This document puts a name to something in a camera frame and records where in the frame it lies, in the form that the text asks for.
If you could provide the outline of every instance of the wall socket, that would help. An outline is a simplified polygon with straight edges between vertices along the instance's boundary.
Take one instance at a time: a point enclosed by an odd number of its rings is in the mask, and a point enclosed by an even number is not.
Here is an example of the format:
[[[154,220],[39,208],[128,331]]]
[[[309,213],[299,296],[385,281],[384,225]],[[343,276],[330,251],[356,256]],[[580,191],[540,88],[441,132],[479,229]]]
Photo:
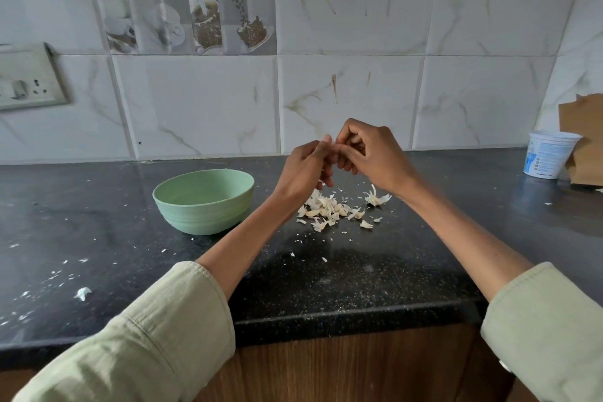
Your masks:
[[[44,43],[0,47],[0,111],[67,103]]]

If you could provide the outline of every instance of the bowl rim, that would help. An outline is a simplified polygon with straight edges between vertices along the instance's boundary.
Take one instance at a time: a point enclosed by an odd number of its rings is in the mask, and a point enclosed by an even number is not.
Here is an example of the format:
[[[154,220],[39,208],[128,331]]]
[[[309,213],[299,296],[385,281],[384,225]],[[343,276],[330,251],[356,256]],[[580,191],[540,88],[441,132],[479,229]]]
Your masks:
[[[185,175],[192,175],[193,173],[200,173],[202,171],[222,171],[222,170],[230,170],[230,171],[235,171],[237,173],[242,173],[242,174],[244,174],[244,175],[246,175],[246,176],[248,176],[249,178],[252,179],[252,185],[249,186],[249,188],[246,189],[245,191],[243,191],[241,194],[237,194],[236,196],[229,197],[228,199],[217,200],[215,202],[207,202],[206,204],[190,204],[190,205],[170,204],[169,202],[164,202],[161,199],[157,199],[157,196],[155,195],[155,192],[157,192],[157,189],[159,189],[162,185],[164,185],[168,181],[172,181],[172,180],[174,180],[176,178],[184,177]],[[233,199],[239,198],[243,194],[245,194],[245,193],[249,192],[250,190],[252,190],[253,186],[255,186],[255,184],[256,184],[255,178],[253,178],[253,176],[250,175],[249,173],[247,173],[245,171],[242,171],[242,170],[235,170],[235,169],[204,169],[204,170],[193,170],[193,171],[188,171],[186,173],[181,173],[180,175],[176,175],[175,177],[168,178],[167,180],[162,181],[161,183],[159,183],[157,186],[155,186],[155,189],[153,190],[153,199],[155,200],[155,202],[160,202],[163,205],[170,205],[171,207],[202,207],[204,205],[222,204],[222,202],[226,202],[227,200],[233,200]]]

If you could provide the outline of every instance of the plastic container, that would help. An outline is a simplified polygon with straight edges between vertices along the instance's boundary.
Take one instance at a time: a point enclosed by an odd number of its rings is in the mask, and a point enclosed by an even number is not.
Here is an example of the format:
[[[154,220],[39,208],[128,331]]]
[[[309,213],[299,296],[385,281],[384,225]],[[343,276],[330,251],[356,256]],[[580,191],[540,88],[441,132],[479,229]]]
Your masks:
[[[200,170],[170,178],[153,199],[177,230],[207,236],[240,223],[252,204],[254,179],[240,170]]]
[[[582,135],[571,132],[531,131],[524,173],[556,179]]]

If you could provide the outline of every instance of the person's left hand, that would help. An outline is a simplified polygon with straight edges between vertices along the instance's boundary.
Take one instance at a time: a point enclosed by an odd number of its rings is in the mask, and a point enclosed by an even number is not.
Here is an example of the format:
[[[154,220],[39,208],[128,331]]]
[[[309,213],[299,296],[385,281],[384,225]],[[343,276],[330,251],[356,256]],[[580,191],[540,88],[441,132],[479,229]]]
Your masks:
[[[297,210],[310,197],[314,188],[323,188],[319,180],[332,188],[335,185],[331,178],[332,164],[337,162],[337,155],[331,150],[331,145],[331,137],[325,135],[321,142],[314,140],[295,148],[285,162],[272,195],[279,200],[286,200]]]

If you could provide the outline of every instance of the hand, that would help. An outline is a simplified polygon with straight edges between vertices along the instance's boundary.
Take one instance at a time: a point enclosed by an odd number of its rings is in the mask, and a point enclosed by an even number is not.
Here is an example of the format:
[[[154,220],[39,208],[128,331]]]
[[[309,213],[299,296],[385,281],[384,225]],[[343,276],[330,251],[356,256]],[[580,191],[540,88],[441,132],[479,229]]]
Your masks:
[[[290,202],[296,211],[310,197],[314,188],[322,190],[325,183],[332,188],[335,184],[331,176],[337,162],[337,155],[332,151],[330,135],[325,135],[321,142],[311,141],[295,148],[280,174],[273,196],[279,200]]]
[[[423,184],[406,159],[389,128],[348,119],[339,132],[333,150],[339,155],[337,167],[362,172],[379,188],[404,199],[405,193]]]

